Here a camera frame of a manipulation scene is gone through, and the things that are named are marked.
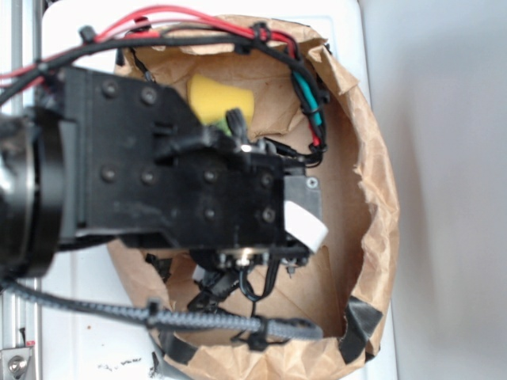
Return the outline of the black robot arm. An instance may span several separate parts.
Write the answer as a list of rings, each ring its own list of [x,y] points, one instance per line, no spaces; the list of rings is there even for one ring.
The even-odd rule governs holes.
[[[1,118],[1,270],[37,277],[58,251],[136,249],[293,260],[327,235],[317,181],[273,145],[203,125],[164,85],[67,67]]]

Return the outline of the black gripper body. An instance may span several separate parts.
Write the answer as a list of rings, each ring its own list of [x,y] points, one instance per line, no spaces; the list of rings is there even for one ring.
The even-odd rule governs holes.
[[[303,245],[284,201],[303,203],[302,162],[205,127],[172,88],[68,67],[60,130],[67,197],[60,239],[145,249]]]

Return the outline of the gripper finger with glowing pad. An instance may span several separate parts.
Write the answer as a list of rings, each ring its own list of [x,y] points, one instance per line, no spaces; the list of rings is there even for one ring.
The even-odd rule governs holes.
[[[312,253],[320,250],[328,234],[324,222],[291,200],[284,201],[284,228]]]

